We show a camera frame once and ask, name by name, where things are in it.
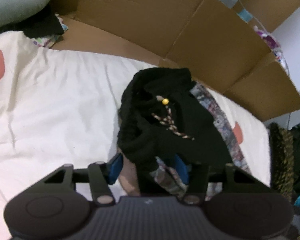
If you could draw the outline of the black floral trim garment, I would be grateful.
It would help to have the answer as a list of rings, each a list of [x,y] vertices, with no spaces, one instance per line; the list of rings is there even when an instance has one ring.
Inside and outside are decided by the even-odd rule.
[[[214,172],[249,167],[234,132],[209,91],[186,68],[137,72],[125,89],[118,147],[135,166],[130,182],[143,196],[182,197],[194,164]]]

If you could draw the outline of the white patterned bed sheet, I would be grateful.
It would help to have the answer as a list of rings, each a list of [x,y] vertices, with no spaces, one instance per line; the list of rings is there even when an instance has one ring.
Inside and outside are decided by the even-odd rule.
[[[0,35],[0,55],[0,239],[9,239],[12,197],[65,163],[115,154],[122,93],[150,64],[38,47],[15,31]]]

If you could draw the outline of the leopard print garment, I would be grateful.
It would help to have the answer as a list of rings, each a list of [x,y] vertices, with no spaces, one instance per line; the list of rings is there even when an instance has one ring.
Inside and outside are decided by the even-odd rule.
[[[269,133],[270,187],[291,202],[294,184],[293,135],[276,123],[270,124]]]

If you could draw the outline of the brown cardboard sheet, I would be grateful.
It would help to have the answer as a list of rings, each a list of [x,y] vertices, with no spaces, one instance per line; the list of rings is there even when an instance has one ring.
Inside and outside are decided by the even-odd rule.
[[[259,120],[300,110],[300,94],[262,38],[219,0],[53,0],[69,30],[59,50],[186,67]]]

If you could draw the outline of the tall cardboard box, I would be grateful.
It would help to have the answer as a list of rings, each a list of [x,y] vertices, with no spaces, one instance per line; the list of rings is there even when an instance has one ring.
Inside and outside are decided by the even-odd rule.
[[[255,16],[251,27],[263,26],[267,31],[274,31],[282,22],[300,7],[300,0],[238,0],[232,9],[239,13],[243,9]]]

